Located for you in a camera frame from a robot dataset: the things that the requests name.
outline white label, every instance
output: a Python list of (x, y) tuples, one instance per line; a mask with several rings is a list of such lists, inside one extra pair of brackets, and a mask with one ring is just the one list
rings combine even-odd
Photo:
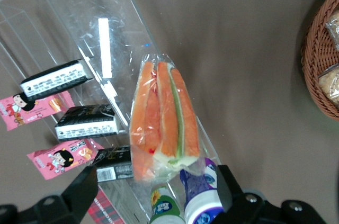
[(103, 169), (96, 170), (97, 181), (98, 182), (105, 182), (117, 179), (115, 176), (114, 168), (107, 167)]
[(81, 63), (57, 70), (36, 79), (21, 84), (27, 97), (37, 95), (78, 78), (87, 76)]
[(55, 131), (58, 139), (118, 133), (115, 120), (60, 126), (56, 127)]

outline purple label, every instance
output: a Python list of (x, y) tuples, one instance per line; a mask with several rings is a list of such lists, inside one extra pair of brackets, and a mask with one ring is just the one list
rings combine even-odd
[(215, 207), (209, 209), (205, 212), (202, 212), (197, 218), (194, 220), (193, 224), (209, 224), (216, 218), (216, 216), (223, 212), (222, 207)]
[(196, 195), (204, 191), (217, 189), (216, 165), (210, 159), (205, 158), (205, 161), (206, 167), (204, 175), (195, 176), (185, 170), (180, 171), (180, 180), (186, 192), (185, 207)]

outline wicker basket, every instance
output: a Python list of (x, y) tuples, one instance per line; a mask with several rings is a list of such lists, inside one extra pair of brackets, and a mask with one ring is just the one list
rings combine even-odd
[(339, 110), (323, 94), (318, 76), (331, 65), (339, 63), (339, 51), (335, 49), (325, 27), (338, 4), (339, 0), (326, 0), (321, 6), (308, 29), (301, 60), (306, 85), (314, 102), (324, 114), (336, 121), (339, 121)]

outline gray floor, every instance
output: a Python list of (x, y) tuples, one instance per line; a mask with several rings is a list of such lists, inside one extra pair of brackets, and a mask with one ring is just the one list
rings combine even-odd
[[(339, 124), (312, 102), (299, 64), (306, 28), (323, 1), (136, 0), (240, 185), (276, 205), (306, 201), (337, 223)], [(3, 81), (0, 97), (17, 90)], [(76, 176), (73, 170), (45, 181), (25, 156), (50, 145), (41, 121), (0, 129), (0, 204), (24, 209)]]

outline cartoon girl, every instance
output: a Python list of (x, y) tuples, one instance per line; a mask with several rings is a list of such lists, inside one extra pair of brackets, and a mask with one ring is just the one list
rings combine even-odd
[(15, 113), (19, 113), (21, 109), (24, 111), (30, 111), (34, 108), (34, 101), (29, 101), (27, 96), (24, 93), (15, 94), (13, 96), (13, 104), (8, 104), (6, 111), (8, 115), (11, 117)]
[(65, 148), (56, 151), (53, 155), (49, 154), (48, 157), (52, 159), (52, 162), (47, 163), (47, 166), (50, 167), (49, 170), (56, 168), (55, 173), (64, 172), (65, 167), (69, 167), (74, 161), (73, 155)]

